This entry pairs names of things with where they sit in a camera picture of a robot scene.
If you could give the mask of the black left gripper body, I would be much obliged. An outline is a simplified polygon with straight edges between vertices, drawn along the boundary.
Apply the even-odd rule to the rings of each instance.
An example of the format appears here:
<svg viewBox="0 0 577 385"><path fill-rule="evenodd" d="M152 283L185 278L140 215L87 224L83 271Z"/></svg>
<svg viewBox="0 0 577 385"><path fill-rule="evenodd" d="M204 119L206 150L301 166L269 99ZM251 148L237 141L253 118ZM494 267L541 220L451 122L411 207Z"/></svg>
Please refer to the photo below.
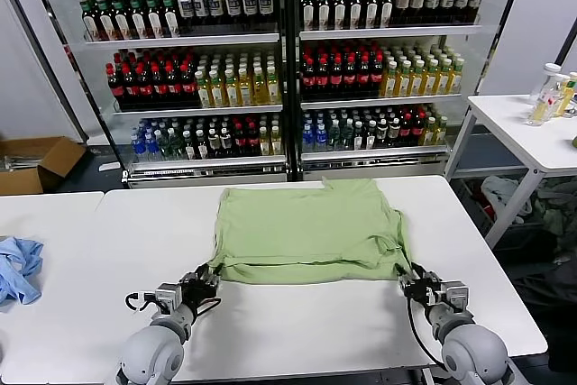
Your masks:
<svg viewBox="0 0 577 385"><path fill-rule="evenodd" d="M200 308L207 302L216 299L217 289L211 289L206 284L182 284L182 302L189 308Z"/></svg>

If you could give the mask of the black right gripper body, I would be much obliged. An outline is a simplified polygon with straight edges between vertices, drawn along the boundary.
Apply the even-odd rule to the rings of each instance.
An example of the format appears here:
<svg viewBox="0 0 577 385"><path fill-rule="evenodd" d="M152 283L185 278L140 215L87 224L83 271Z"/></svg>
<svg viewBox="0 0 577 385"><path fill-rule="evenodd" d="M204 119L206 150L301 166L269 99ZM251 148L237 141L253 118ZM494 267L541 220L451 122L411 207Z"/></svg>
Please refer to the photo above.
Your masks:
<svg viewBox="0 0 577 385"><path fill-rule="evenodd" d="M405 297L416 301L422 307L431 307L439 302L439 289L440 282L437 280L411 280L405 285Z"/></svg>

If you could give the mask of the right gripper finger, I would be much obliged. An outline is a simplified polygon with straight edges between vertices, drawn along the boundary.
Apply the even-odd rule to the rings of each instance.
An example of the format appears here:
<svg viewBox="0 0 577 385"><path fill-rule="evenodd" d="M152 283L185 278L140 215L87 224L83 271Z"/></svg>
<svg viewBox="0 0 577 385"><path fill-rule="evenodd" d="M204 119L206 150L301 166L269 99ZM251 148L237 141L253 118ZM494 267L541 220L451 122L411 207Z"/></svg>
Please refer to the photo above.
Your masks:
<svg viewBox="0 0 577 385"><path fill-rule="evenodd" d="M398 283L400 285L400 289L401 289L403 295L406 298L411 298L410 290L411 290L411 286L413 284L412 272L407 271L402 266L397 266L396 267L396 273L397 273L397 277L398 277Z"/></svg>
<svg viewBox="0 0 577 385"><path fill-rule="evenodd" d="M422 282L427 286L438 286L440 284L440 278L436 273L430 270L426 270L423 266L418 263L412 262L411 269L415 275L415 279Z"/></svg>

